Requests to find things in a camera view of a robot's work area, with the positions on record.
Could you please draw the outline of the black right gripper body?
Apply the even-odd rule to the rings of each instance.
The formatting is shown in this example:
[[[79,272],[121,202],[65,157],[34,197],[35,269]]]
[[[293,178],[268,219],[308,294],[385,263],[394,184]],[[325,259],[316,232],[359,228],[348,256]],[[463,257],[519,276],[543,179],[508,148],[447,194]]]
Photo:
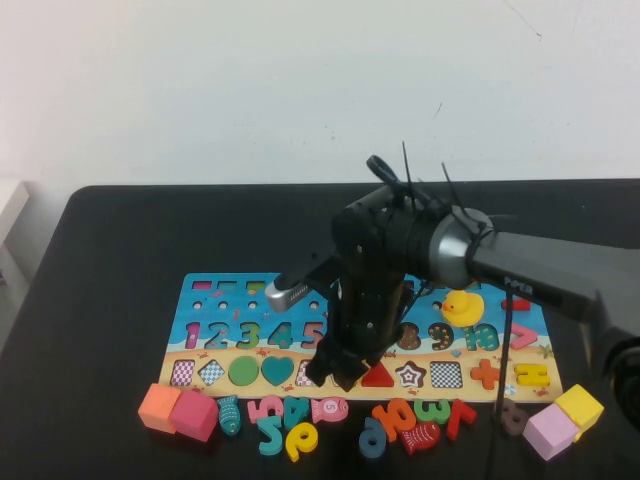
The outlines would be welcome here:
[[[360,358],[381,358],[398,339],[406,306],[404,275],[341,275],[329,302],[331,349]]]

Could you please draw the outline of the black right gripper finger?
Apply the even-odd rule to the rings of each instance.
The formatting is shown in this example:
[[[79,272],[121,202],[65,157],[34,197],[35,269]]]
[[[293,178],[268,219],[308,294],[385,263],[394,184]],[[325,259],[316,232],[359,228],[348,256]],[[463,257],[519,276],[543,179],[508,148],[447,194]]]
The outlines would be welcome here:
[[[359,357],[342,355],[334,367],[334,380],[346,392],[349,392],[372,367],[380,362],[378,355]]]
[[[329,376],[339,387],[348,387],[349,359],[334,342],[319,342],[313,358],[307,364],[307,378],[322,387]]]

